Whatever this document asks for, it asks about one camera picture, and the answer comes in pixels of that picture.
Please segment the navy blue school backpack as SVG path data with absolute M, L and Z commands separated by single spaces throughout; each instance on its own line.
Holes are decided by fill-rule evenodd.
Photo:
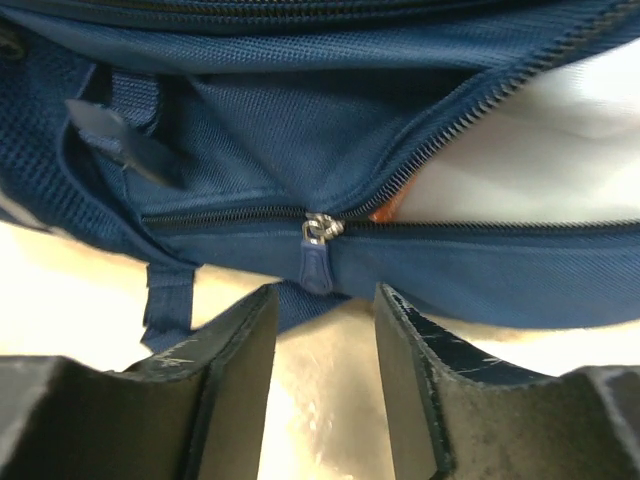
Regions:
M 390 223 L 369 215 L 409 180 Z M 282 329 L 393 287 L 489 325 L 639 315 L 635 1 L 5 1 L 4 217 L 277 278 Z

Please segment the orange 78-storey treehouse book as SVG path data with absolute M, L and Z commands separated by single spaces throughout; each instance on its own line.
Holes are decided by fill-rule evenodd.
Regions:
M 404 198 L 411 190 L 414 179 L 409 180 L 397 193 L 395 193 L 383 205 L 378 207 L 369 215 L 369 219 L 375 223 L 390 223 L 394 221 L 396 213 L 401 206 Z

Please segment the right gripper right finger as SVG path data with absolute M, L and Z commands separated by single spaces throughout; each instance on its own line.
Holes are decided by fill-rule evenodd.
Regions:
M 399 479 L 635 479 L 639 370 L 543 375 L 487 354 L 379 285 L 376 342 Z

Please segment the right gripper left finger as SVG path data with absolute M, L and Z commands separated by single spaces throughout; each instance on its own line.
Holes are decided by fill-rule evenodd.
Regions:
M 254 479 L 278 323 L 264 286 L 123 372 L 1 360 L 5 479 Z

